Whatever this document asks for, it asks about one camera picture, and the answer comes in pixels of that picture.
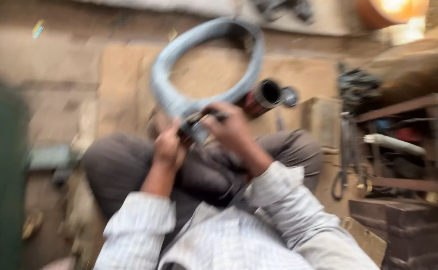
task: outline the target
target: red object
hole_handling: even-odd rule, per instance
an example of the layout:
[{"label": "red object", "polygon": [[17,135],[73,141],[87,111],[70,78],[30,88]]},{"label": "red object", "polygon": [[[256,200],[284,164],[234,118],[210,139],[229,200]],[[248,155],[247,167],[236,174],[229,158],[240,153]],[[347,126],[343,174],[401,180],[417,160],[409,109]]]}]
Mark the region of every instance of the red object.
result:
[{"label": "red object", "polygon": [[410,142],[418,143],[422,139],[422,135],[415,128],[405,127],[397,131],[396,139],[409,143]]}]

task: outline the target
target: gray cable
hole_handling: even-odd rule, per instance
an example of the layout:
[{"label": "gray cable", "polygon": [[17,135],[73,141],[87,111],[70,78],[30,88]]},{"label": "gray cable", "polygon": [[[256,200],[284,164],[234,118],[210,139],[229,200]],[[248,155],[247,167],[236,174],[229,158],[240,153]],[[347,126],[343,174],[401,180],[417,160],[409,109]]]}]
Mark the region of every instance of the gray cable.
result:
[{"label": "gray cable", "polygon": [[[251,60],[244,77],[234,87],[220,95],[205,99],[191,99],[181,95],[169,81],[174,64],[191,48],[222,37],[244,41],[252,39],[254,41]],[[181,34],[159,53],[152,65],[150,89],[169,116],[180,116],[182,120],[214,101],[235,103],[256,84],[264,51],[264,36],[260,27],[233,18],[218,18],[207,21]],[[183,122],[181,130],[201,144],[208,137],[208,133],[200,124],[191,127]]]}]

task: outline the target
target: gray trousers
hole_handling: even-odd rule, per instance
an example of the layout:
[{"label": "gray trousers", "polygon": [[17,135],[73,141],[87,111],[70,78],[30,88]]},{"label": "gray trousers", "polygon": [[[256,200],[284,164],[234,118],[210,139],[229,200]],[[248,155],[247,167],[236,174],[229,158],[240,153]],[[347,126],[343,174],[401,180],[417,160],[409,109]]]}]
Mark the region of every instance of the gray trousers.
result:
[{"label": "gray trousers", "polygon": [[[257,138],[271,156],[288,167],[303,166],[304,184],[317,187],[322,166],[321,149],[303,130],[281,131]],[[140,190],[154,155],[152,141],[114,134],[90,146],[83,165],[98,205],[110,218],[132,191]],[[178,171],[171,200],[176,202],[178,223],[192,215],[201,202],[225,207],[245,187],[247,171],[241,160],[216,141],[190,149]]]}]

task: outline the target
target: dirt floor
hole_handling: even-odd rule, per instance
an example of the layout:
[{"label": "dirt floor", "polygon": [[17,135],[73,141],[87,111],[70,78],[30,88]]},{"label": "dirt floor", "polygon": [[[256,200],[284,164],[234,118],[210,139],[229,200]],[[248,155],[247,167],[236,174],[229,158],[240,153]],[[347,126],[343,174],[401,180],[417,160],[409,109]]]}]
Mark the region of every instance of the dirt floor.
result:
[{"label": "dirt floor", "polygon": [[[37,39],[32,28],[45,28]],[[207,19],[179,13],[116,9],[66,0],[0,1],[0,77],[17,87],[32,112],[31,144],[66,143],[124,131],[144,134],[154,101],[148,91],[148,67],[168,42]],[[300,91],[302,101],[317,95],[336,96],[338,60],[358,65],[386,48],[367,38],[325,37],[266,31],[267,56],[261,78],[274,77]],[[172,81],[194,97],[221,92],[240,79],[244,55],[223,42],[195,49],[174,68]],[[300,128],[300,107],[283,109],[286,126]],[[256,135],[275,131],[274,114],[255,120]],[[337,157],[324,159],[316,196],[328,212],[348,215],[347,199],[337,203],[330,183]],[[78,170],[59,189],[50,174],[33,174],[26,191],[26,212],[44,213],[44,224],[24,249],[24,269],[38,269],[60,257],[82,254],[90,268],[100,249],[99,214]]]}]

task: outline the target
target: green object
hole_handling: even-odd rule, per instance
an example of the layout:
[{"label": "green object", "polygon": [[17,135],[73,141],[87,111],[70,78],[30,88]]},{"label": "green object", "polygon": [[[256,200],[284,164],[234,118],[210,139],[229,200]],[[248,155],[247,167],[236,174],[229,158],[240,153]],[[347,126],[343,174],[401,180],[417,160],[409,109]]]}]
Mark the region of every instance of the green object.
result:
[{"label": "green object", "polygon": [[21,268],[29,111],[0,82],[0,270]]}]

